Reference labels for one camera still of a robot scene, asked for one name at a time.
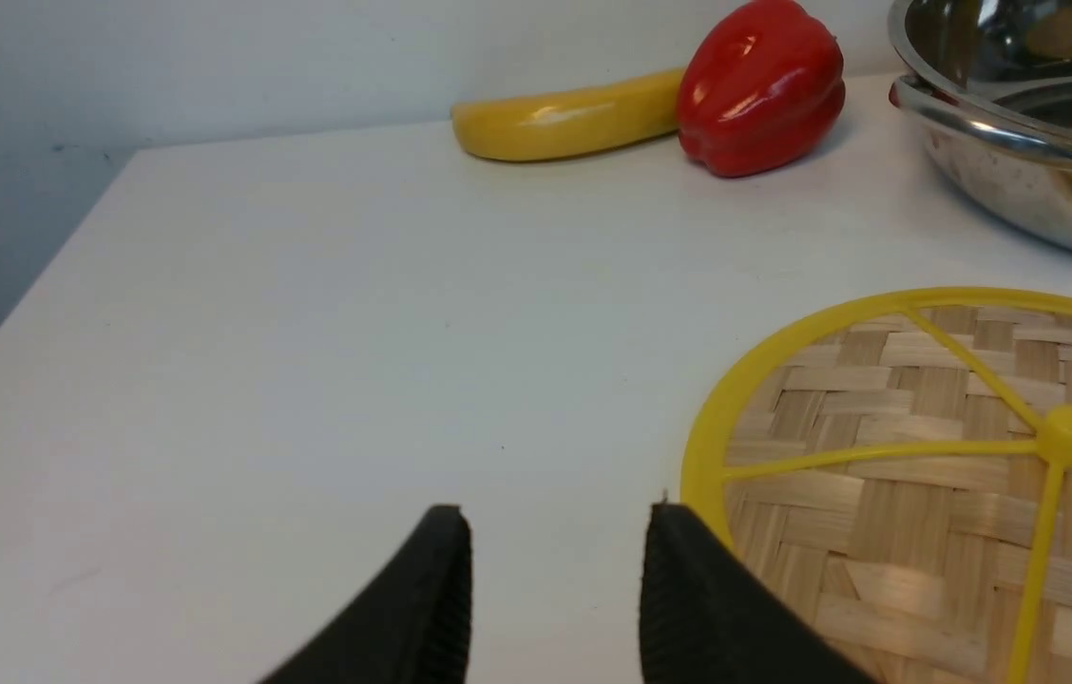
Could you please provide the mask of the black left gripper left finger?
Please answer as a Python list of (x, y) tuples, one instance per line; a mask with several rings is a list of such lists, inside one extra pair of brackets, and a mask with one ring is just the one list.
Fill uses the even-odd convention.
[(472, 637), (468, 520), (441, 503), (267, 683), (463, 683)]

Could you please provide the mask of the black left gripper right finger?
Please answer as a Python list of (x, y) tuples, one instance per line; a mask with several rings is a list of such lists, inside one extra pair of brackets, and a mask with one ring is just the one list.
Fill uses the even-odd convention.
[(640, 597), (644, 683), (870, 683), (736, 561), (691, 507), (654, 503)]

